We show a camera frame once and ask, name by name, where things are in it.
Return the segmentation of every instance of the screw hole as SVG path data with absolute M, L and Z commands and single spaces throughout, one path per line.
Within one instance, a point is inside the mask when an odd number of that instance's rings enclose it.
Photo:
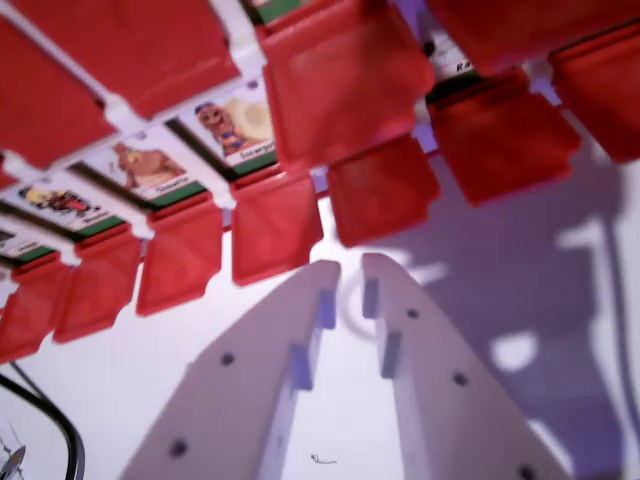
M 425 44 L 422 46 L 422 49 L 424 50 L 425 55 L 427 57 L 430 57 L 436 51 L 436 44 L 433 43 L 433 40 L 429 40 L 428 42 L 425 42 Z
M 536 480 L 536 472 L 529 465 L 522 465 L 518 468 L 518 474 L 522 480 Z
M 187 446 L 187 442 L 183 439 L 178 438 L 173 441 L 171 446 L 169 447 L 169 457 L 171 458 L 180 458 L 187 453 L 189 447 Z
M 225 353 L 224 355 L 222 355 L 222 357 L 220 357 L 220 363 L 222 365 L 229 366 L 231 365 L 233 362 L 235 362 L 236 357 L 233 355 L 233 353 Z
M 462 372 L 455 372 L 453 374 L 453 381 L 461 387 L 464 387 L 469 383 L 469 379 Z

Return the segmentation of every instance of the red plastic tile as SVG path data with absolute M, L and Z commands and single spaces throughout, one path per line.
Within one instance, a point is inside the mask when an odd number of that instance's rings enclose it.
M 638 0 L 429 0 L 428 4 L 484 75 L 640 15 Z
M 0 17 L 0 146 L 46 169 L 113 133 L 92 93 Z
M 433 67 L 397 7 L 311 3 L 260 30 L 278 160 L 287 170 L 357 155 L 415 125 Z
M 0 363 L 35 353 L 56 327 L 68 293 L 71 268 L 51 253 L 16 269 L 20 286 L 7 300 L 0 321 Z
M 82 263 L 73 270 L 61 320 L 53 334 L 63 343 L 110 328 L 131 302 L 140 263 L 140 239 L 128 224 L 113 227 L 76 247 Z
M 2 171 L 2 158 L 0 157 L 0 190 L 16 183 L 16 179 Z
M 580 136 L 514 71 L 430 106 L 440 153 L 477 205 L 567 175 Z
M 203 0 L 13 3 L 147 117 L 239 75 Z
M 205 192 L 155 213 L 137 313 L 151 315 L 204 295 L 222 264 L 222 212 Z
M 309 263 L 323 236 L 311 177 L 276 166 L 241 182 L 234 186 L 233 281 L 247 285 Z
M 549 57 L 562 102 L 618 163 L 640 157 L 640 24 Z
M 327 180 L 338 236 L 346 247 L 424 221 L 440 194 L 420 144 L 408 135 L 331 166 Z

